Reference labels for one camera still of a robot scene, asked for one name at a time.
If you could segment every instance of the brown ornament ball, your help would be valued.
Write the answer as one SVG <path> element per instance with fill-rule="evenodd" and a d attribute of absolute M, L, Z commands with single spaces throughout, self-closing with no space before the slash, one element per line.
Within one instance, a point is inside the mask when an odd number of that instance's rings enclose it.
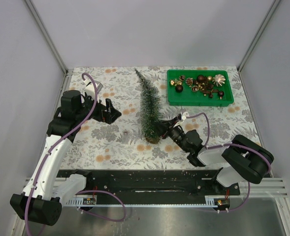
<path fill-rule="evenodd" d="M 197 77 L 197 82 L 199 82 L 199 83 L 203 83 L 203 82 L 205 82 L 207 79 L 205 78 L 205 76 L 203 76 L 203 75 L 199 75 L 198 77 Z"/>
<path fill-rule="evenodd" d="M 177 85 L 177 86 L 175 87 L 175 91 L 177 91 L 177 92 L 182 92 L 182 91 L 183 91 L 183 86 L 182 86 L 182 85 Z"/>

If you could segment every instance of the pine cone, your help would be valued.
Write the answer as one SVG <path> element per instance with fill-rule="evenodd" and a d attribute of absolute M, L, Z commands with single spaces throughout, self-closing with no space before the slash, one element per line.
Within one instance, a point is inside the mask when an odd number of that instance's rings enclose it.
<path fill-rule="evenodd" d="M 198 86 L 193 86 L 192 87 L 192 92 L 197 92 L 198 91 Z"/>
<path fill-rule="evenodd" d="M 191 86 L 193 84 L 193 78 L 187 78 L 185 83 L 188 85 L 188 86 Z"/>
<path fill-rule="evenodd" d="M 185 80 L 185 75 L 180 75 L 179 80 L 184 81 Z"/>

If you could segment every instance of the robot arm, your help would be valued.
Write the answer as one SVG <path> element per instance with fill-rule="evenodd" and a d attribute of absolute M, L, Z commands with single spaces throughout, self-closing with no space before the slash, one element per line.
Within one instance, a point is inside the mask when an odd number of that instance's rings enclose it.
<path fill-rule="evenodd" d="M 85 175 L 83 172 L 71 175 L 67 181 L 53 190 L 54 181 L 64 155 L 73 143 L 80 127 L 66 139 L 62 140 L 51 153 L 48 153 L 48 150 L 57 140 L 80 124 L 89 114 L 94 103 L 92 100 L 94 95 L 94 87 L 89 83 L 86 86 L 84 96 L 77 90 L 69 90 L 63 93 L 61 106 L 56 110 L 54 118 L 48 126 L 48 136 L 37 167 L 22 193 L 13 194 L 11 197 L 10 204 L 21 219 L 24 219 L 27 198 L 31 194 L 31 189 L 34 188 L 33 180 L 39 168 L 42 171 L 39 173 L 37 185 L 32 194 L 28 214 L 30 221 L 54 225 L 60 216 L 63 205 L 86 187 L 86 177 L 83 176 Z M 101 104 L 101 101 L 97 102 L 89 119 L 93 118 L 99 122 L 111 124 L 122 115 L 113 107 L 110 99 L 106 99 L 105 102 L 105 106 Z M 41 167 L 42 160 L 47 154 L 49 154 L 49 158 L 47 158 L 43 167 Z"/>
<path fill-rule="evenodd" d="M 236 135 L 232 144 L 216 149 L 206 149 L 196 130 L 184 133 L 182 127 L 178 125 L 181 120 L 181 114 L 172 120 L 163 120 L 157 123 L 157 132 L 163 139 L 170 137 L 183 151 L 188 152 L 187 158 L 194 166 L 204 167 L 214 163 L 228 163 L 230 166 L 218 171 L 216 179 L 212 180 L 211 185 L 214 188 L 227 188 L 245 180 L 259 184 L 269 172 L 266 161 L 271 164 L 274 161 L 273 155 L 243 135 Z M 248 150 L 259 153 L 266 161 Z"/>

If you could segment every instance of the christmas ornament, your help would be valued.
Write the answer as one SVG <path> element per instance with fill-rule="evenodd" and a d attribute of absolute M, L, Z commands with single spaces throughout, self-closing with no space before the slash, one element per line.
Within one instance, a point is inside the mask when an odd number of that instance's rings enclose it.
<path fill-rule="evenodd" d="M 193 85 L 198 85 L 197 80 L 193 80 Z"/>
<path fill-rule="evenodd" d="M 160 136 L 157 133 L 156 124 L 161 121 L 161 101 L 159 90 L 153 85 L 152 81 L 145 78 L 138 70 L 135 70 L 141 85 L 140 93 L 140 127 L 141 133 L 146 141 L 157 144 Z"/>
<path fill-rule="evenodd" d="M 179 80 L 184 81 L 185 80 L 185 75 L 180 75 Z"/>
<path fill-rule="evenodd" d="M 198 91 L 198 86 L 193 86 L 192 87 L 192 92 L 197 92 Z"/>
<path fill-rule="evenodd" d="M 208 84 L 208 85 L 206 86 L 206 89 L 208 89 L 208 90 L 212 90 L 212 89 L 213 89 L 213 87 L 214 87 L 214 85 L 213 85 L 213 84 Z"/>
<path fill-rule="evenodd" d="M 219 91 L 218 92 L 218 96 L 220 97 L 220 99 L 223 98 L 224 94 L 225 94 L 224 91 Z"/>
<path fill-rule="evenodd" d="M 175 87 L 175 90 L 176 90 L 177 92 L 182 92 L 182 91 L 183 91 L 183 86 L 182 86 L 182 85 L 177 85 L 177 86 Z"/>
<path fill-rule="evenodd" d="M 198 87 L 199 87 L 199 90 L 201 90 L 201 91 L 206 89 L 206 86 L 202 85 L 202 84 L 198 84 Z"/>
<path fill-rule="evenodd" d="M 199 76 L 197 77 L 197 82 L 199 82 L 199 83 L 205 83 L 206 81 L 207 81 L 207 79 L 206 79 L 206 77 L 203 76 L 203 75 L 199 75 Z"/>
<path fill-rule="evenodd" d="M 188 86 L 191 86 L 193 84 L 193 78 L 187 78 L 185 83 L 188 85 Z"/>
<path fill-rule="evenodd" d="M 204 94 L 204 96 L 208 95 L 210 98 L 213 98 L 213 93 L 219 92 L 218 89 L 212 89 L 211 91 L 209 90 L 201 90 L 201 92 Z"/>
<path fill-rule="evenodd" d="M 217 87 L 222 86 L 225 81 L 226 79 L 223 75 L 215 75 L 215 77 L 213 78 L 213 82 Z"/>

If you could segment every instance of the metal floor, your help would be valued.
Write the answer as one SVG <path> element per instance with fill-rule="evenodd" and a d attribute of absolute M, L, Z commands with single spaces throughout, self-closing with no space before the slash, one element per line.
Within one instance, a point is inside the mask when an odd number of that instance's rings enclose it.
<path fill-rule="evenodd" d="M 233 205 L 241 203 L 233 199 Z M 196 208 L 128 208 L 128 218 L 115 223 L 63 208 L 55 226 L 47 226 L 42 236 L 285 236 L 273 199 L 249 199 L 244 207 L 216 214 Z M 93 212 L 121 218 L 119 207 L 94 208 Z M 41 226 L 31 224 L 33 235 Z"/>

